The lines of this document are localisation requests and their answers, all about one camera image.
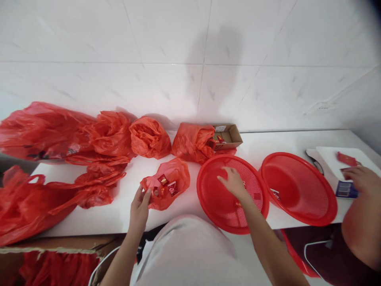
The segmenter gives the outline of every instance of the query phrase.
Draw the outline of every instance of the red envelope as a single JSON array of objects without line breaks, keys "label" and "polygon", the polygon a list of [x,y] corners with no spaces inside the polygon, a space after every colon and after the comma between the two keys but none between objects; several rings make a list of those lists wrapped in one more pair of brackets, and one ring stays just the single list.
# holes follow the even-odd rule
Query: red envelope
[{"label": "red envelope", "polygon": [[343,153],[337,152],[337,160],[340,162],[347,164],[351,167],[357,167],[357,160],[351,156],[345,155]]}]

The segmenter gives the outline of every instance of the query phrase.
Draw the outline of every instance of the forearm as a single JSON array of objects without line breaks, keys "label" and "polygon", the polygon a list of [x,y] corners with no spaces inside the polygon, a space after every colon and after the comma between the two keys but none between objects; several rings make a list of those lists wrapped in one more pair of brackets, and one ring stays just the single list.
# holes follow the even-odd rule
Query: forearm
[{"label": "forearm", "polygon": [[141,237],[142,234],[140,233],[133,233],[132,231],[127,233],[102,280],[101,286],[130,285],[132,269]]},{"label": "forearm", "polygon": [[352,253],[381,271],[381,198],[360,194],[345,214],[342,232]]},{"label": "forearm", "polygon": [[254,249],[273,286],[309,285],[251,199],[242,200]]}]

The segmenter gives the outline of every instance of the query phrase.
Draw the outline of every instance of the red plastic bag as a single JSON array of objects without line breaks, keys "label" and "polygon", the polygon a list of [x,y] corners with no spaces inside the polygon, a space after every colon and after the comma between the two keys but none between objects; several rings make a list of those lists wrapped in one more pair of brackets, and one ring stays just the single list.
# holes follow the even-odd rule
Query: red plastic bag
[{"label": "red plastic bag", "polygon": [[161,159],[171,152],[171,140],[157,120],[143,116],[131,124],[130,131],[132,150],[137,155]]},{"label": "red plastic bag", "polygon": [[181,123],[171,153],[185,161],[204,164],[214,156],[214,127]]},{"label": "red plastic bag", "polygon": [[50,211],[70,201],[75,189],[65,189],[70,184],[51,182],[44,185],[44,175],[29,177],[19,166],[4,173],[0,188],[0,247],[29,238],[47,230],[71,213],[77,205]]},{"label": "red plastic bag", "polygon": [[[165,188],[164,193],[161,193],[160,188],[162,184],[159,182],[158,178],[165,175],[169,183],[176,181],[178,193],[172,196]],[[146,177],[141,181],[141,184],[145,191],[150,188],[152,190],[149,209],[156,209],[159,211],[166,210],[174,200],[187,188],[191,183],[191,176],[189,175],[188,165],[186,162],[180,158],[175,158],[169,162],[162,163],[159,166],[158,172],[152,177]],[[159,196],[154,194],[154,188],[158,187]]]},{"label": "red plastic bag", "polygon": [[234,149],[225,149],[225,150],[217,150],[214,155],[222,155],[222,154],[228,154],[228,155],[235,155],[237,153],[237,148]]},{"label": "red plastic bag", "polygon": [[94,153],[69,156],[65,161],[72,165],[88,166],[93,163],[102,163],[107,166],[115,166],[130,163],[131,158],[127,156],[112,157]]},{"label": "red plastic bag", "polygon": [[108,166],[93,163],[87,167],[87,172],[77,177],[74,184],[66,185],[67,189],[76,189],[75,196],[51,211],[55,214],[70,205],[79,205],[83,209],[111,204],[114,200],[112,189],[126,173],[123,170],[127,164]]},{"label": "red plastic bag", "polygon": [[96,122],[83,127],[97,153],[135,157],[131,149],[130,119],[122,112],[101,111]]},{"label": "red plastic bag", "polygon": [[94,150],[79,128],[93,122],[95,118],[83,113],[33,102],[1,122],[0,151],[30,161],[64,162],[70,154]]},{"label": "red plastic bag", "polygon": [[24,253],[19,273],[25,286],[86,286],[98,264],[97,254],[32,251]]}]

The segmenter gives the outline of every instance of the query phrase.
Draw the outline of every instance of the red mesh basket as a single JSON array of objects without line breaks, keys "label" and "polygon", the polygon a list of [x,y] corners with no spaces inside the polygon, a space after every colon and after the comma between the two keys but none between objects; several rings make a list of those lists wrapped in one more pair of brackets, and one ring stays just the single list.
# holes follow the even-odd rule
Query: red mesh basket
[{"label": "red mesh basket", "polygon": [[307,161],[290,153],[273,153],[265,158],[260,171],[270,201],[292,217],[313,226],[325,226],[335,219],[335,194]]},{"label": "red mesh basket", "polygon": [[266,184],[253,166],[233,155],[218,155],[203,164],[197,177],[198,199],[216,226],[233,234],[249,234],[245,213],[239,201],[217,179],[217,176],[227,178],[226,171],[221,169],[224,166],[238,171],[257,208],[267,217],[269,199]]}]

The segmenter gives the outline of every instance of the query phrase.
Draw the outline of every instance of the white tile wall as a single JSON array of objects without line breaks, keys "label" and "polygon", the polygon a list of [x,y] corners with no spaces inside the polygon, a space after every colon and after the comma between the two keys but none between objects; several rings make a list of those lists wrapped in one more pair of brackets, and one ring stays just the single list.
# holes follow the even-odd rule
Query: white tile wall
[{"label": "white tile wall", "polygon": [[0,60],[140,62],[120,0],[19,0],[0,5]]},{"label": "white tile wall", "polygon": [[206,64],[260,65],[296,0],[214,0]]},{"label": "white tile wall", "polygon": [[167,128],[361,128],[381,120],[379,70],[356,88],[380,64],[375,27],[360,0],[5,0],[0,119],[40,100]]},{"label": "white tile wall", "polygon": [[202,64],[211,0],[124,0],[145,63]]},{"label": "white tile wall", "polygon": [[379,35],[373,35],[366,1],[300,0],[269,51],[271,66],[377,66]]}]

